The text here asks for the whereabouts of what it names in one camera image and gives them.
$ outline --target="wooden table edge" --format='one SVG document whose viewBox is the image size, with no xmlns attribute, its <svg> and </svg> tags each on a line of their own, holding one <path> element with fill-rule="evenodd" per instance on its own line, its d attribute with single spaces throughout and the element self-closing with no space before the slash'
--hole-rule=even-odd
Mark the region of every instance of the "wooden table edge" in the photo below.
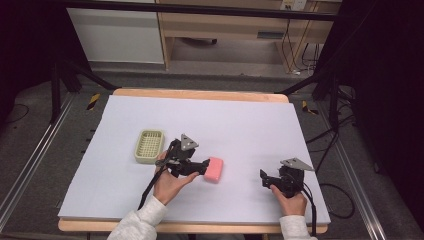
<svg viewBox="0 0 424 240">
<path fill-rule="evenodd" d="M 111 232 L 119 221 L 87 220 L 60 218 L 59 229 L 64 232 Z M 328 225 L 317 225 L 317 233 L 325 233 Z M 159 233 L 241 233 L 241 234 L 279 234 L 280 224 L 210 224 L 210 223 L 159 223 Z"/>
<path fill-rule="evenodd" d="M 205 90 L 174 90 L 174 89 L 137 89 L 119 88 L 113 92 L 115 96 L 183 98 L 203 100 L 253 101 L 253 102 L 283 102 L 288 103 L 283 94 L 262 92 L 228 92 Z"/>
</svg>

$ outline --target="plastic basket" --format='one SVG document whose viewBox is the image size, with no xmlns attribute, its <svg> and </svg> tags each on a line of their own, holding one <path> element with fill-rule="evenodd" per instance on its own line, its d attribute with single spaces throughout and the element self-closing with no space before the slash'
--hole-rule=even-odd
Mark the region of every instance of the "plastic basket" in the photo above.
<svg viewBox="0 0 424 240">
<path fill-rule="evenodd" d="M 163 132 L 160 130 L 144 130 L 140 133 L 135 148 L 135 159 L 139 163 L 154 164 L 163 148 Z"/>
</svg>

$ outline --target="white paper sheet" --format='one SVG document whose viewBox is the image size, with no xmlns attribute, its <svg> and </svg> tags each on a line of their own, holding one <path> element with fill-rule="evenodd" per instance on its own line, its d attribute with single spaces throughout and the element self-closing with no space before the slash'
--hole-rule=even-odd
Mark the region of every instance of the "white paper sheet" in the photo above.
<svg viewBox="0 0 424 240">
<path fill-rule="evenodd" d="M 164 222 L 278 223 L 280 206 L 259 170 L 277 177 L 280 160 L 293 157 L 312 166 L 292 104 L 110 96 L 59 217 L 121 219 L 137 209 L 155 168 L 134 157 L 145 129 L 164 132 L 164 150 L 185 133 L 200 145 L 192 161 L 224 161 L 220 182 L 197 177 L 168 204 Z M 317 222 L 329 223 L 316 175 L 305 171 L 305 183 Z"/>
</svg>

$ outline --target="pink block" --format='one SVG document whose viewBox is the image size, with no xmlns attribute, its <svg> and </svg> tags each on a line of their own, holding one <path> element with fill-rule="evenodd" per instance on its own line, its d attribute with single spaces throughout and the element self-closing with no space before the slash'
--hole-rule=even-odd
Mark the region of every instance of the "pink block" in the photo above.
<svg viewBox="0 0 424 240">
<path fill-rule="evenodd" d="M 209 158 L 209 166 L 203 176 L 206 181 L 218 183 L 219 178 L 221 177 L 222 166 L 224 165 L 224 161 L 219 158 L 210 157 Z"/>
</svg>

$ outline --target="white jacket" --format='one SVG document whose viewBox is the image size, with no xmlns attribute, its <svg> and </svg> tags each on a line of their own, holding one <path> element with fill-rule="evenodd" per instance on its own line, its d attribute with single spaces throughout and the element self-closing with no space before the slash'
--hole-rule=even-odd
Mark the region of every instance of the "white jacket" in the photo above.
<svg viewBox="0 0 424 240">
<path fill-rule="evenodd" d="M 168 209 L 155 197 L 139 210 L 132 211 L 121 220 L 108 237 L 108 240 L 154 240 L 157 237 L 156 225 L 165 217 Z M 285 216 L 280 218 L 284 239 L 316 239 L 310 237 L 304 216 Z"/>
</svg>

